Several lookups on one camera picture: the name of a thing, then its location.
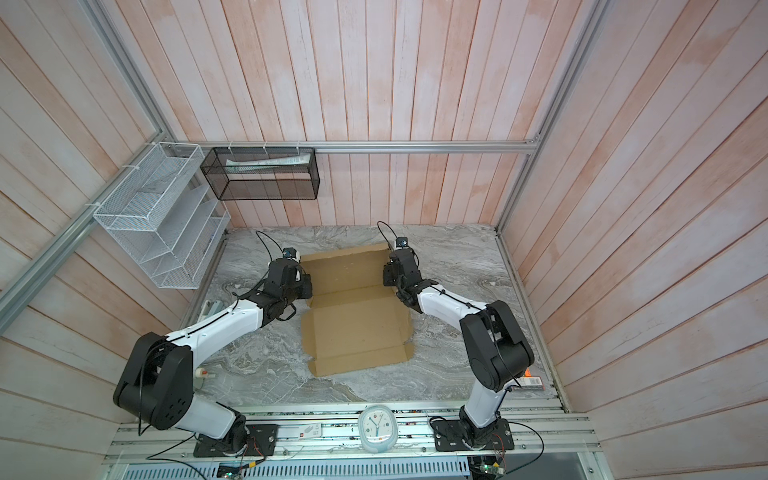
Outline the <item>brown cardboard box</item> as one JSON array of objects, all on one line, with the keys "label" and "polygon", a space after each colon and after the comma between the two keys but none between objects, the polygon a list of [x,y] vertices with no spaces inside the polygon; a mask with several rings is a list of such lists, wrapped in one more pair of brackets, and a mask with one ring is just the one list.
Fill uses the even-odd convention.
[{"label": "brown cardboard box", "polygon": [[316,377],[409,361],[411,311],[383,285],[384,243],[313,253],[301,264],[312,298],[301,316],[302,346]]}]

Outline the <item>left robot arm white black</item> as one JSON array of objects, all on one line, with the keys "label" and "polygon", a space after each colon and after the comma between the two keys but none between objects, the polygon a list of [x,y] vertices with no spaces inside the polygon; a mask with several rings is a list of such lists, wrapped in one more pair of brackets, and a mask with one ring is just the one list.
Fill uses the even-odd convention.
[{"label": "left robot arm white black", "polygon": [[141,336],[117,382],[113,402],[158,430],[178,428],[213,440],[246,435],[242,414],[194,392],[194,373],[240,337],[275,320],[289,320],[284,312],[295,313],[294,302],[311,297],[311,277],[298,252],[284,249],[264,277],[221,312],[167,335]]}]

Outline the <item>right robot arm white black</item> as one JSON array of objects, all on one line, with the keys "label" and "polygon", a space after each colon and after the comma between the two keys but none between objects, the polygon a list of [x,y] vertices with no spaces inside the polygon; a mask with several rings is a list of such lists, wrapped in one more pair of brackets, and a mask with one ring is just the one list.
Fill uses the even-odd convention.
[{"label": "right robot arm white black", "polygon": [[404,237],[396,239],[389,253],[383,284],[393,287],[408,308],[460,331],[475,384],[456,425],[465,439],[490,432],[499,423],[498,409],[508,387],[535,363],[533,348],[509,305],[473,301],[423,277],[418,255]]}]

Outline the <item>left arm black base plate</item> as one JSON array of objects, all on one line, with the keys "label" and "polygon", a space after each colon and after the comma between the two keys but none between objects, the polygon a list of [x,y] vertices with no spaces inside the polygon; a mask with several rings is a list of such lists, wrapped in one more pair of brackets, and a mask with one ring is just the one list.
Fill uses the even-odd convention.
[{"label": "left arm black base plate", "polygon": [[193,450],[194,458],[221,456],[269,457],[274,454],[277,424],[236,424],[222,439],[200,434]]}]

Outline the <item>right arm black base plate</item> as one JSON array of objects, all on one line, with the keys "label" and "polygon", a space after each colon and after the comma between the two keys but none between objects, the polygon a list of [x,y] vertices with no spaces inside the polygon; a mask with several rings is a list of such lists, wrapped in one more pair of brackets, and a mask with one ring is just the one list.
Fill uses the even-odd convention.
[{"label": "right arm black base plate", "polygon": [[497,418],[482,428],[474,427],[469,420],[448,420],[444,417],[430,417],[428,424],[438,452],[495,450],[504,453],[514,449],[509,422],[503,418]]}]

